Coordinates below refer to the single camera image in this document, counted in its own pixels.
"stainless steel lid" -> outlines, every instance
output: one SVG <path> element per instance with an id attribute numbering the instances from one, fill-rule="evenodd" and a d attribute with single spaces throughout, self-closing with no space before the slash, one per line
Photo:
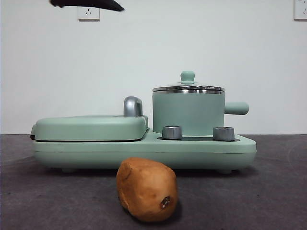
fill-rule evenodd
<path id="1" fill-rule="evenodd" d="M 216 93 L 222 94 L 225 89 L 216 86 L 204 86 L 194 81 L 195 73 L 193 71 L 183 71 L 181 81 L 176 84 L 154 88 L 153 92 L 160 93 Z"/>

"silver knob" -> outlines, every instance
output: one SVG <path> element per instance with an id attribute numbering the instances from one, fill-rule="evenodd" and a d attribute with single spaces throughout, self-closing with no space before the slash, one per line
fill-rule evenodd
<path id="1" fill-rule="evenodd" d="M 182 139 L 181 126 L 163 126 L 162 138 L 167 140 Z"/>
<path id="2" fill-rule="evenodd" d="M 213 139 L 219 141 L 233 141 L 235 140 L 235 131 L 232 127 L 214 127 Z"/>

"pot handle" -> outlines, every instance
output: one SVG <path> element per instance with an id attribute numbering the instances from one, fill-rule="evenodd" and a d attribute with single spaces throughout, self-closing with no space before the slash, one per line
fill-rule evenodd
<path id="1" fill-rule="evenodd" d="M 137 97 L 126 97 L 124 101 L 124 117 L 137 117 L 143 115 L 143 105 L 141 99 Z"/>
<path id="2" fill-rule="evenodd" d="M 249 111 L 249 106 L 245 102 L 226 102 L 225 114 L 245 115 Z"/>

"lid handle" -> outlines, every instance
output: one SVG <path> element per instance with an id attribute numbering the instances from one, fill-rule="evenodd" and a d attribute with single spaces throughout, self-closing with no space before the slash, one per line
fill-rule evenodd
<path id="1" fill-rule="evenodd" d="M 124 101 L 124 117 L 137 117 L 143 115 L 141 99 L 137 97 L 126 97 Z"/>
<path id="2" fill-rule="evenodd" d="M 181 83 L 194 83 L 195 73 L 193 71 L 183 71 L 180 77 Z"/>

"black object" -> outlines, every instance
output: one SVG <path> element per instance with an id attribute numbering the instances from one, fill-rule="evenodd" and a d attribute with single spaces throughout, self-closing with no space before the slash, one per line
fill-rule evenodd
<path id="1" fill-rule="evenodd" d="M 85 6 L 85 7 L 96 7 L 111 11 L 123 11 L 121 5 L 113 0 L 50 0 L 53 6 Z"/>

